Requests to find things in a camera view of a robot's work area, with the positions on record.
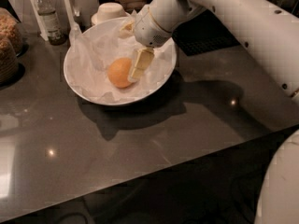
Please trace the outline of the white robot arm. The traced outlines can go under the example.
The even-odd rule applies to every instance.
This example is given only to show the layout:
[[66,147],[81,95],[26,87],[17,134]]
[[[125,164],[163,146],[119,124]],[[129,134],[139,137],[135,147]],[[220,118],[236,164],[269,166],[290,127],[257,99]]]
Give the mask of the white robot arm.
[[[152,0],[137,13],[135,53],[128,75],[138,81],[175,28],[210,10],[273,78],[299,104],[299,19],[266,0]],[[299,224],[299,131],[278,148],[267,168],[254,224]]]

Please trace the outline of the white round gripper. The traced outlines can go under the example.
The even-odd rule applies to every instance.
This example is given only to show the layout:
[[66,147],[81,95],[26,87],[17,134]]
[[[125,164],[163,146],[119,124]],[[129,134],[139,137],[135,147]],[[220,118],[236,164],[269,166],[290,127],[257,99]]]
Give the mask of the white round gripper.
[[128,80],[137,82],[145,73],[154,59],[154,49],[160,48],[169,40],[171,34],[165,31],[154,19],[150,6],[145,5],[137,13],[135,21],[126,22],[119,30],[119,38],[135,36],[135,40],[146,46],[135,49]]

